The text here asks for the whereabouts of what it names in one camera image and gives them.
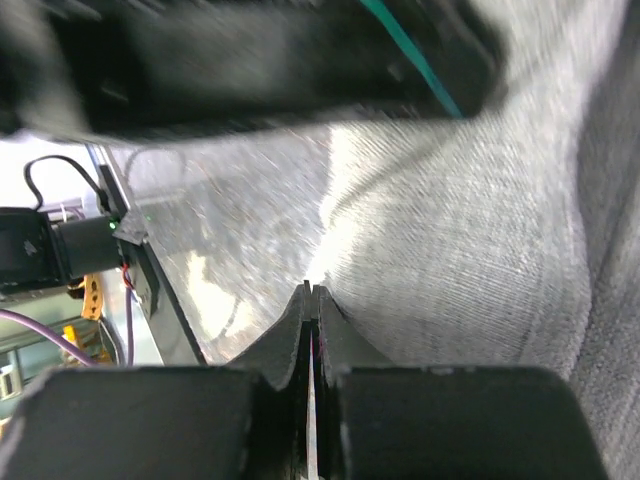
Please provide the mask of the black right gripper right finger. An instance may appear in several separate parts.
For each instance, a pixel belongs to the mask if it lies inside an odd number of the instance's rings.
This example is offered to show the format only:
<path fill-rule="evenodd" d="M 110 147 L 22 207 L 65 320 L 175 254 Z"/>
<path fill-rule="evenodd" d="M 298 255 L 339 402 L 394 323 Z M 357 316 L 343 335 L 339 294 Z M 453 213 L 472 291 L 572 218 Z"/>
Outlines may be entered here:
<path fill-rule="evenodd" d="M 555 373 L 393 364 L 315 286 L 311 322 L 324 479 L 603 479 L 587 420 Z"/>

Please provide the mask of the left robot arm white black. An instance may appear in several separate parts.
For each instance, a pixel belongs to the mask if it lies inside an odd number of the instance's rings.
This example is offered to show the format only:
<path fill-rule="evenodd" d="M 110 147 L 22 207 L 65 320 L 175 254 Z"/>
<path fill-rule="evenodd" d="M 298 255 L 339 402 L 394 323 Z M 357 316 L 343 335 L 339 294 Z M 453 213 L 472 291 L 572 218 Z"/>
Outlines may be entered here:
<path fill-rule="evenodd" d="M 467 1 L 5 1 L 1 132 L 155 142 L 471 118 L 503 65 Z"/>

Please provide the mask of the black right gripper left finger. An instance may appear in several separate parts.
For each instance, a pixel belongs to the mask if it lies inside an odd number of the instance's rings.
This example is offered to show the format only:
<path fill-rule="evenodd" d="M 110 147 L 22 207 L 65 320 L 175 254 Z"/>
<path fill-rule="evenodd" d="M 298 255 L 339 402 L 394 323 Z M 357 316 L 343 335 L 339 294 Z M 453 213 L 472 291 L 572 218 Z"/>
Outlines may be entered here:
<path fill-rule="evenodd" d="M 311 289 L 223 366 L 56 369 L 1 441 L 5 479 L 298 479 Z"/>

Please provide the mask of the grey cloth napkin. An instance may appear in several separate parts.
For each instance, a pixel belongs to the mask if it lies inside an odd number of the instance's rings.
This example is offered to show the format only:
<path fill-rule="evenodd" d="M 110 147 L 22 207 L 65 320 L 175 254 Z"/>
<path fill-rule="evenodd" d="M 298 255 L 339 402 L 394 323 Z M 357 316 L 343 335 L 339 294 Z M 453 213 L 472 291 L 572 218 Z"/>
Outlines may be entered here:
<path fill-rule="evenodd" d="M 639 475 L 639 5 L 481 1 L 506 92 L 465 122 L 331 129 L 323 264 L 399 363 L 568 380 L 609 474 Z"/>

